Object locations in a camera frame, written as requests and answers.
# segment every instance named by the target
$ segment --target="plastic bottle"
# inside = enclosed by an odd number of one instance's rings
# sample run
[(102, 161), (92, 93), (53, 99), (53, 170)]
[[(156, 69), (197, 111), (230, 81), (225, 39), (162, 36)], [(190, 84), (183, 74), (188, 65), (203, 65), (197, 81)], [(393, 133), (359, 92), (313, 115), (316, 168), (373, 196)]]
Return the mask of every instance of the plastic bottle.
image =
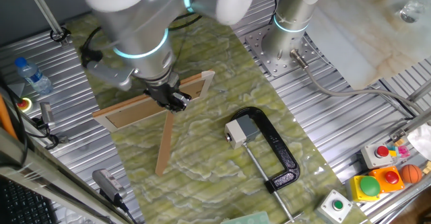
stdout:
[(42, 71), (34, 63), (28, 62), (25, 58), (19, 57), (15, 60), (18, 74), (30, 83), (34, 90), (40, 95), (52, 92), (51, 81), (42, 74)]

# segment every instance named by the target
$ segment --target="green marble mat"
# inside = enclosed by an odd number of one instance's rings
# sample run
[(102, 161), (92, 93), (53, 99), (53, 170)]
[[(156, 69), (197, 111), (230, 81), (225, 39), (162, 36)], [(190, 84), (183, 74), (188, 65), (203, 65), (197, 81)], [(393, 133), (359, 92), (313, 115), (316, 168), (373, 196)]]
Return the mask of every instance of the green marble mat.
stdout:
[[(97, 25), (92, 15), (67, 25), (76, 48)], [(330, 190), (345, 194), (345, 188), (230, 27), (205, 18), (170, 33), (170, 39), (177, 55), (182, 49), (174, 66), (181, 79), (208, 69), (215, 71), (215, 77), (205, 99), (191, 102), (186, 111), (175, 115), (172, 154), (162, 177), (154, 170), (164, 114), (111, 133), (145, 220), (221, 223), (259, 211), (266, 211), (272, 223), (287, 220), (246, 151), (233, 150), (224, 139), (224, 125), (230, 117), (240, 108), (256, 106), (266, 113), (300, 164), (299, 180), (280, 190), (281, 197), (292, 214), (305, 212), (299, 223), (323, 223), (314, 208)], [(106, 39), (98, 36), (95, 42), (106, 43)], [(104, 51), (104, 62), (111, 67), (122, 65), (111, 50)], [(137, 81), (131, 91), (123, 92), (87, 76), (100, 108), (143, 90)], [(268, 176), (283, 170), (261, 135), (249, 147)], [(354, 205), (344, 223), (365, 219)]]

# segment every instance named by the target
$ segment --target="emergency stop button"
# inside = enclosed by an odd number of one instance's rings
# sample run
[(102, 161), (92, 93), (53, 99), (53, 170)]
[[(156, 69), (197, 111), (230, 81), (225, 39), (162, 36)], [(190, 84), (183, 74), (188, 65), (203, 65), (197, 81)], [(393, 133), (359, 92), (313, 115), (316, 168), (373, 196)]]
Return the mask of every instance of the emergency stop button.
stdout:
[(385, 180), (390, 184), (396, 184), (399, 181), (399, 176), (394, 171), (388, 171), (385, 173)]
[(376, 157), (386, 157), (389, 155), (389, 149), (387, 147), (380, 146), (376, 150)]

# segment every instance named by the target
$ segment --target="keyboard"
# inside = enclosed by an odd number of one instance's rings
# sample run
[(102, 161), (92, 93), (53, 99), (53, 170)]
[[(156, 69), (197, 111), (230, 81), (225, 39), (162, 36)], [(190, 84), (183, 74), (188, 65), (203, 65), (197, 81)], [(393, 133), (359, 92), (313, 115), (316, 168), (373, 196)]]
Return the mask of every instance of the keyboard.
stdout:
[(51, 200), (0, 176), (0, 223), (55, 224)]

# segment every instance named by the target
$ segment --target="orange ball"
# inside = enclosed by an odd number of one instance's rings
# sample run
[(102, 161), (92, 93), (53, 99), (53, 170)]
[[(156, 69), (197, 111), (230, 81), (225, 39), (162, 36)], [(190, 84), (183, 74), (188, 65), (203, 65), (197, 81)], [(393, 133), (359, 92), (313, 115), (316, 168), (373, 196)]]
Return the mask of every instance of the orange ball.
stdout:
[(416, 165), (407, 164), (401, 168), (401, 177), (404, 182), (415, 184), (422, 179), (422, 171)]

